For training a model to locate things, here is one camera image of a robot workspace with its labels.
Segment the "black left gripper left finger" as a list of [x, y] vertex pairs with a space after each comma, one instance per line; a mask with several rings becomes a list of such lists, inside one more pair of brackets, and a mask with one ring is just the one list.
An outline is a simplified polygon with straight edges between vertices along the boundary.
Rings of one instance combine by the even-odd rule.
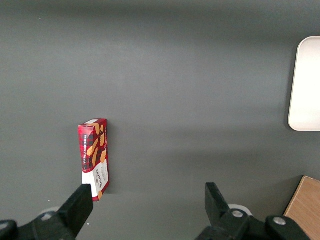
[[57, 210], [18, 228], [19, 240], [74, 240], [93, 211], [90, 184], [82, 184]]

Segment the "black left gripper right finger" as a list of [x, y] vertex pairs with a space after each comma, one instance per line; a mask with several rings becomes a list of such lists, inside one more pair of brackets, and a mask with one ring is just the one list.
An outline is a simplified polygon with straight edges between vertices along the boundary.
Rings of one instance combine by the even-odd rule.
[[250, 216], [238, 208], [230, 208], [214, 182], [205, 184], [205, 211], [210, 226], [198, 240], [252, 240], [249, 235]]

